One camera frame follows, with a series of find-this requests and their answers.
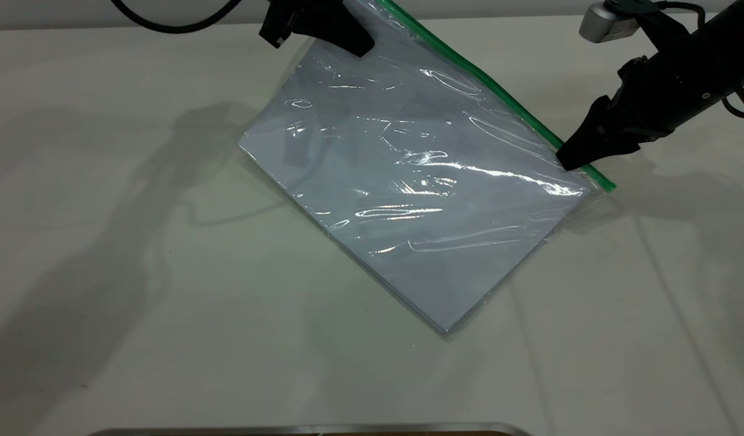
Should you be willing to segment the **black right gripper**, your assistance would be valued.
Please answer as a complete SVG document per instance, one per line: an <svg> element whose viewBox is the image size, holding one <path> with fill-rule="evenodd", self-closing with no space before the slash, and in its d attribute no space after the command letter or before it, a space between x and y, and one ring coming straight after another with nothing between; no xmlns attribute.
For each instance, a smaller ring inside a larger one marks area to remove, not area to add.
<svg viewBox="0 0 744 436"><path fill-rule="evenodd" d="M690 33L669 19L666 30L642 23L657 53L622 78L615 96L617 133L657 139L744 89L744 18L713 18ZM557 151L564 170L641 150L632 137L607 139L603 121L611 99L593 102L575 133Z"/></svg>

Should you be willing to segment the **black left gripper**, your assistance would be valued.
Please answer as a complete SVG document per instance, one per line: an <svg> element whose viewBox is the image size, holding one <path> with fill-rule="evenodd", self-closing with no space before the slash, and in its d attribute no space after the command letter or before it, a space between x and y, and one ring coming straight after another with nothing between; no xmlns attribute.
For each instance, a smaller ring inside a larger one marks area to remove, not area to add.
<svg viewBox="0 0 744 436"><path fill-rule="evenodd" d="M280 48L291 36L291 25L311 22L312 36L363 57L374 39L342 1L269 1L259 36Z"/></svg>

